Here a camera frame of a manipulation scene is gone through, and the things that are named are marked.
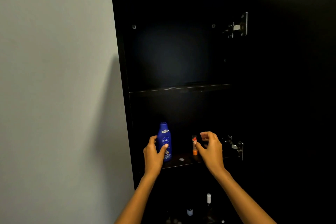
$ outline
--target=open cabinet door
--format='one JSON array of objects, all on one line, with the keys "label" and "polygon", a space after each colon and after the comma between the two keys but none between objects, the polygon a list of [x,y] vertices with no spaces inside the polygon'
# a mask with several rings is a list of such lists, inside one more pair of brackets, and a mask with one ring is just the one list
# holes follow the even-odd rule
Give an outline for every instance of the open cabinet door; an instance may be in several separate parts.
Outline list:
[{"label": "open cabinet door", "polygon": [[336,1],[247,1],[239,94],[245,187],[279,223],[321,223],[335,139]]}]

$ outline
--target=nivea bottle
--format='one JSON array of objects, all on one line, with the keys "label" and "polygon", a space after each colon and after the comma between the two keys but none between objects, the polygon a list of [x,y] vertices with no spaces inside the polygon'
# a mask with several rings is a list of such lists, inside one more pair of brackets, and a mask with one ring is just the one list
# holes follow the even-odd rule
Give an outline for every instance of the nivea bottle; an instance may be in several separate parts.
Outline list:
[{"label": "nivea bottle", "polygon": [[168,129],[168,125],[166,122],[161,122],[160,129],[156,139],[157,152],[159,152],[162,146],[164,146],[166,143],[168,144],[168,148],[165,152],[165,158],[163,159],[163,162],[171,160],[172,154],[171,154],[171,136],[170,131]]}]

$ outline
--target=black cabinet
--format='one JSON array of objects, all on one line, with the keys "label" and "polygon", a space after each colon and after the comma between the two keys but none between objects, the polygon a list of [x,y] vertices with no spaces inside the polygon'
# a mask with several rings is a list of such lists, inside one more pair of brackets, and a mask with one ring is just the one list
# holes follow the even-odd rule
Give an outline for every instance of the black cabinet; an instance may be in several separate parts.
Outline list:
[{"label": "black cabinet", "polygon": [[336,110],[335,0],[112,1],[135,187],[161,121],[172,135],[148,203],[155,218],[209,191],[231,207],[192,156],[191,135],[213,131],[244,142],[243,161],[224,149],[225,166],[271,217],[309,219],[309,169],[320,168],[316,143],[332,137]]}]

